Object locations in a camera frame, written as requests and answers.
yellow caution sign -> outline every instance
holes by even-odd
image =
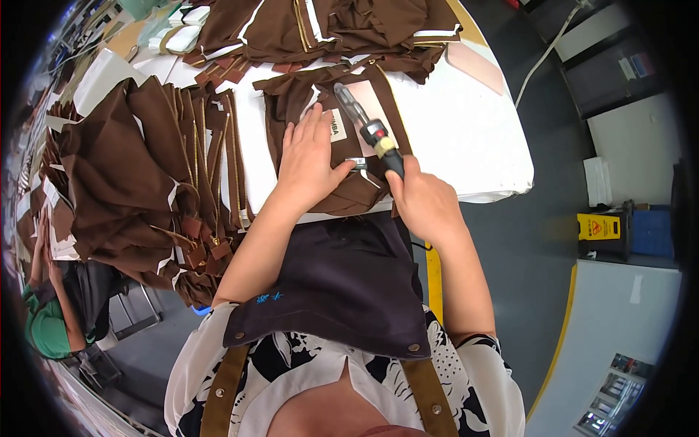
[[[614,240],[621,238],[619,217],[599,214],[578,214],[580,235],[578,240]]]

white wall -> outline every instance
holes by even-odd
[[[621,9],[621,6],[612,3],[563,34],[556,44],[556,51],[561,61],[565,62],[629,24],[629,17]]]
[[[526,437],[580,437],[573,425],[600,389],[616,353],[658,363],[680,280],[677,270],[577,262],[568,328],[553,375],[527,421]]]
[[[609,164],[613,204],[669,204],[672,165],[680,157],[682,126],[667,93],[587,120],[599,157]]]

blue crate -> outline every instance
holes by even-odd
[[[631,229],[633,229],[631,252],[674,258],[670,235],[670,211],[636,210],[633,211],[631,220]]]

worktable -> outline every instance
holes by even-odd
[[[495,55],[473,19],[463,8],[457,16],[462,23],[470,20],[461,33],[462,43],[497,66]],[[156,74],[162,82],[177,87],[194,85],[194,76],[204,70],[184,64],[174,55],[154,56],[141,49],[131,64],[144,74]],[[305,69],[330,65],[317,60]],[[245,182],[253,213],[259,212],[277,181],[267,146],[264,99],[252,87],[257,80],[281,74],[271,68],[272,64],[251,68],[240,83],[224,81],[217,88],[217,92],[233,89],[236,93]],[[435,65],[425,85],[418,85],[403,73],[388,72],[387,77],[422,171],[454,186],[459,201],[489,203],[527,193],[532,188],[534,168],[507,84],[504,95],[500,96],[450,66],[445,56]],[[435,130],[439,131],[438,143]],[[225,172],[226,167],[223,180],[227,180]],[[230,208],[226,191],[224,184],[223,202]],[[387,196],[369,213],[389,210],[391,205],[392,199]],[[301,222],[330,218],[333,216],[306,214]]]

woman's left hand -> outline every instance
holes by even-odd
[[[316,103],[298,126],[289,123],[284,133],[279,178],[270,197],[288,203],[287,207],[299,217],[325,199],[356,165],[345,161],[334,169],[330,167],[332,119],[332,112],[323,113],[322,105]]]

